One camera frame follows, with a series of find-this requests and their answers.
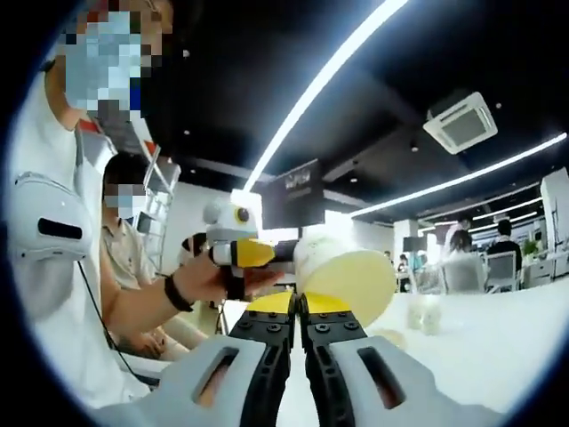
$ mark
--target desk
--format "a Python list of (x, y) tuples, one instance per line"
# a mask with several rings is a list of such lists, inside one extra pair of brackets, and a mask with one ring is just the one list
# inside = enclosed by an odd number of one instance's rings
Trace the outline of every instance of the desk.
[(522, 282), (525, 287), (548, 284), (569, 274), (569, 252), (548, 254), (543, 260), (535, 259), (522, 266)]
[[(441, 297), (442, 332), (426, 336), (405, 328), (409, 294), (396, 294), (369, 328), (404, 334), (407, 352), (428, 367), (443, 393), (464, 404), (479, 403), (505, 413), (531, 391), (557, 355), (569, 313), (569, 278), (519, 292)], [(227, 302), (232, 327), (247, 303)], [(318, 425), (309, 381), (304, 375), (301, 334), (294, 334), (291, 375), (277, 425)]]

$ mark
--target air conditioning unit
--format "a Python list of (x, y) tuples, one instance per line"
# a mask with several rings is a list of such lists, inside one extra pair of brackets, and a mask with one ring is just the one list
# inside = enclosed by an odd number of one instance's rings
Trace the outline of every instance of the air conditioning unit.
[(423, 129), (449, 153), (457, 154), (493, 137), (496, 123), (479, 92), (463, 98), (450, 108), (429, 110)]

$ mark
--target ceiling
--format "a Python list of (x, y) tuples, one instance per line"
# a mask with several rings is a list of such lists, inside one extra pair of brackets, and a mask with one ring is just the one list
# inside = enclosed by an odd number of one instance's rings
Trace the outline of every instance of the ceiling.
[[(182, 166), (181, 179), (242, 188), (304, 89), (379, 3), (208, 0), (199, 14), (178, 7), (162, 67), (142, 79), (142, 106), (155, 141)], [(559, 30), (565, 23), (562, 11), (544, 3), (558, 2), (410, 0), (318, 95), (263, 179), (318, 158), (326, 208), (351, 212), (476, 171), (568, 130), (569, 54)], [(452, 156), (421, 126), (429, 107), (458, 89), (483, 94), (499, 132)], [(569, 142), (361, 219), (443, 213), (564, 165)]]

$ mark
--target black wristband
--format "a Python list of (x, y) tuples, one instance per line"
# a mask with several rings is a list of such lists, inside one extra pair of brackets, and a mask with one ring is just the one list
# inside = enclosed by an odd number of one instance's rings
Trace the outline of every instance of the black wristband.
[(164, 280), (164, 293), (168, 301), (174, 306), (178, 311), (193, 311), (193, 303), (187, 302), (183, 296), (180, 295), (180, 291), (174, 284), (174, 279), (172, 276), (168, 276)]

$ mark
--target hand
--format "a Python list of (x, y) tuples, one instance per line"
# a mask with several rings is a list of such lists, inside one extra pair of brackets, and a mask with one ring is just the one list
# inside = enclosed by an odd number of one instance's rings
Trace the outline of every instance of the hand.
[[(283, 272), (263, 269), (244, 269), (245, 294), (273, 286)], [(200, 254), (173, 275), (174, 284), (187, 301), (221, 301), (226, 297), (223, 276), (207, 253)]]
[(161, 327), (157, 327), (156, 329), (150, 331), (149, 333), (150, 336), (152, 336), (152, 338), (154, 338), (156, 343), (159, 345), (162, 352), (164, 352), (166, 349), (166, 332), (164, 332), (164, 329), (162, 329)]
[(152, 333), (135, 334), (122, 337), (118, 348), (125, 353), (131, 353), (146, 359), (159, 359), (165, 351), (165, 339), (156, 339)]

